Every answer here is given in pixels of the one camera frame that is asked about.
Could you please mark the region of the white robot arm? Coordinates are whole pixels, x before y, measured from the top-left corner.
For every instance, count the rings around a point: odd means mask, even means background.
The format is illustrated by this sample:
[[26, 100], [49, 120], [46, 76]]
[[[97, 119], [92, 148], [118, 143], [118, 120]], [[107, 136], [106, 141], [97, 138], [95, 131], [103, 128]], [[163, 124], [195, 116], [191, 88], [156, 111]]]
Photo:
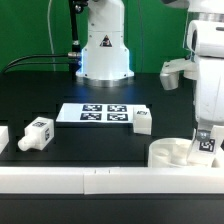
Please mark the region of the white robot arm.
[[[184, 44], [188, 59], [163, 64], [163, 88], [178, 87], [179, 73], [196, 82], [196, 138], [210, 139], [212, 128], [224, 126], [224, 0], [161, 0], [188, 12]], [[93, 85], [111, 85], [134, 75], [124, 45], [124, 4], [121, 0], [87, 0], [88, 41], [81, 51], [77, 78]]]

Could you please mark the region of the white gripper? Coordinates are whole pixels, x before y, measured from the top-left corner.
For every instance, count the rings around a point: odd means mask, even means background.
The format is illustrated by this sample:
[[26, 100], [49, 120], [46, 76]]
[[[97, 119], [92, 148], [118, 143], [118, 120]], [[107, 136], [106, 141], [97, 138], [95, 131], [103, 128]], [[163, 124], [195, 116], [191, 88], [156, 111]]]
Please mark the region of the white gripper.
[[160, 80], [165, 90], [178, 87], [180, 71], [196, 81], [196, 139], [209, 140], [211, 124], [224, 124], [224, 23], [192, 20], [186, 43], [192, 58], [165, 62]]

